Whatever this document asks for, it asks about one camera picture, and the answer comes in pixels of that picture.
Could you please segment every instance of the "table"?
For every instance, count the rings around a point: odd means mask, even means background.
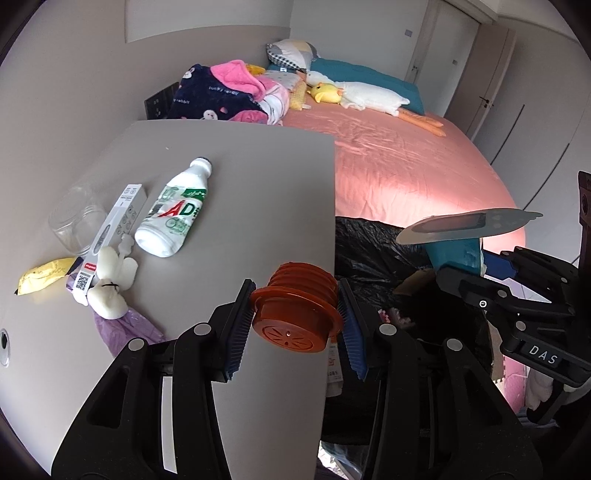
[[[282,262],[309,262],[330,272],[334,267],[330,136],[237,122],[139,121],[103,151],[80,181],[97,190],[107,209],[128,183],[142,183],[148,193],[143,217],[166,181],[198,156],[213,165],[210,193],[183,248],[171,258],[137,247],[131,255],[139,270],[126,299],[168,338],[233,301],[245,278],[266,285]],[[46,220],[36,235],[15,247],[15,254],[30,257],[30,267],[67,256]],[[49,471],[70,423],[112,357],[91,311],[73,300],[64,281],[9,298],[0,327],[11,342],[9,367],[0,367],[0,406]],[[251,330],[234,380],[214,385],[235,480],[313,478],[326,370],[326,352],[286,351]],[[170,445],[164,458],[170,465]]]

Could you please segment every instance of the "pink bed sheet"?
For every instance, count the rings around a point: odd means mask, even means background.
[[[437,118],[446,137],[386,113],[314,103],[283,123],[333,135],[336,214],[407,227],[432,215],[515,207],[505,185],[470,140]],[[525,246],[525,233],[484,239],[493,252]]]

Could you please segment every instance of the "white goose plush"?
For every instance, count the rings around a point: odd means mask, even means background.
[[[106,320],[116,320],[127,313],[129,307],[121,292],[129,290],[135,280],[138,263],[126,258],[134,244],[132,236],[123,234],[119,255],[113,247],[103,247],[96,263],[96,276],[100,279],[88,291],[88,304]]]

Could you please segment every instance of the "barcode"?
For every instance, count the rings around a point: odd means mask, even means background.
[[[92,277],[88,274],[80,272],[78,275],[78,280],[76,281],[76,287],[78,290],[85,290],[86,284]]]
[[[156,215],[158,213],[158,211],[162,208],[162,205],[164,205],[164,204],[157,203],[156,205],[154,205],[152,207],[152,210],[150,211],[150,213],[146,216],[146,218],[150,218],[150,217],[153,217],[154,215]]]

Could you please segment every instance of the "brown door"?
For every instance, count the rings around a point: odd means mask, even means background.
[[[470,140],[480,130],[499,92],[517,36],[500,25],[482,24],[445,118]]]

